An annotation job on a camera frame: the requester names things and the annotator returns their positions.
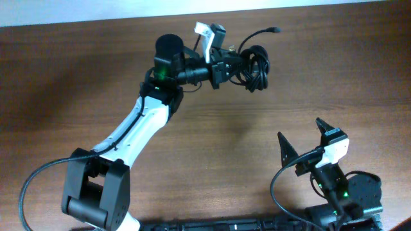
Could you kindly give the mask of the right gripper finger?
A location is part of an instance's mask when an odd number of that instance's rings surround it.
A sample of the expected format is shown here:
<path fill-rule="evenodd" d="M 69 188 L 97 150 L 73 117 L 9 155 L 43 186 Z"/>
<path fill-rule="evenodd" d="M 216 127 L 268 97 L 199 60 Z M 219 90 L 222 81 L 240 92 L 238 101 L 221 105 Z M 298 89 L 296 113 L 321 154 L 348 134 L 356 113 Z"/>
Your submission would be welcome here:
<path fill-rule="evenodd" d="M 321 133 L 326 133 L 334 129 L 333 126 L 329 125 L 327 122 L 325 122 L 319 117 L 315 119 L 315 122 Z"/>
<path fill-rule="evenodd" d="M 293 146 L 289 143 L 287 138 L 281 133 L 277 133 L 279 145 L 281 149 L 281 164 L 282 167 L 287 166 L 290 162 L 299 157 Z"/>

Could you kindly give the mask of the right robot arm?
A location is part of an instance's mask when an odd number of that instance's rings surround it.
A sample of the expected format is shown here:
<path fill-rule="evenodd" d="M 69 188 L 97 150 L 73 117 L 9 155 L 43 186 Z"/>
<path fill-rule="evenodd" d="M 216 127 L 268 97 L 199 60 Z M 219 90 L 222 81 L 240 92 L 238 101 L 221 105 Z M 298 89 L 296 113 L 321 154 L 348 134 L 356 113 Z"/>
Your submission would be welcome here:
<path fill-rule="evenodd" d="M 339 162 L 347 155 L 348 135 L 319 117 L 315 122 L 320 131 L 320 144 L 302 155 L 281 132 L 277 134 L 281 168 L 270 183 L 270 192 L 274 192 L 280 174 L 294 167 L 297 176 L 309 174 L 311 187 L 327 202 L 305 209 L 304 216 L 286 209 L 276 197 L 272 198 L 273 202 L 287 216 L 312 230 L 381 230 L 376 220 L 383 210 L 381 178 L 365 171 L 344 173 Z"/>

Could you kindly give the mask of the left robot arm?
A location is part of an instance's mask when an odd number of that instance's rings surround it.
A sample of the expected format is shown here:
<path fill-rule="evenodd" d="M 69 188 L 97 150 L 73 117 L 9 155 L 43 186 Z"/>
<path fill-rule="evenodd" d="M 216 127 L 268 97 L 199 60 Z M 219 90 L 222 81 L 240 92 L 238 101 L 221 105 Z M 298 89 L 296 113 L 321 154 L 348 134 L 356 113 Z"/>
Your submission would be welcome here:
<path fill-rule="evenodd" d="M 210 81 L 217 89 L 247 63 L 238 52 L 223 49 L 214 35 L 206 38 L 201 55 L 177 35 L 159 37 L 154 67 L 147 71 L 130 113 L 91 150 L 73 151 L 62 212 L 99 230 L 139 230 L 140 222 L 129 211 L 130 170 L 149 140 L 179 109 L 183 85 Z"/>

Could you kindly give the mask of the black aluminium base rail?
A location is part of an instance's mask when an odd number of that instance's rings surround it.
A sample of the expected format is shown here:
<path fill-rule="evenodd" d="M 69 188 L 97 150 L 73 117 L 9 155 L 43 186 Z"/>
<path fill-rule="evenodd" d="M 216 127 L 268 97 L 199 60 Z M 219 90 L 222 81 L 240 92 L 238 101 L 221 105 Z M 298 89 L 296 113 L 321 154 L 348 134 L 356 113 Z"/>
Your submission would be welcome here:
<path fill-rule="evenodd" d="M 312 221 L 305 217 L 308 221 L 321 225 L 324 230 L 336 230 L 335 219 L 331 219 L 329 224 L 320 220 Z M 168 222 L 141 222 L 139 230 L 143 231 L 278 231 L 278 230 L 319 230 L 312 225 L 308 225 L 303 221 L 293 219 L 286 215 L 278 215 L 268 218 L 253 218 L 253 219 L 219 219 L 219 220 L 204 220 L 204 221 L 168 221 Z M 339 230 L 364 230 L 377 231 L 383 230 L 379 218 L 366 218 L 359 221 L 351 221 L 341 226 Z"/>

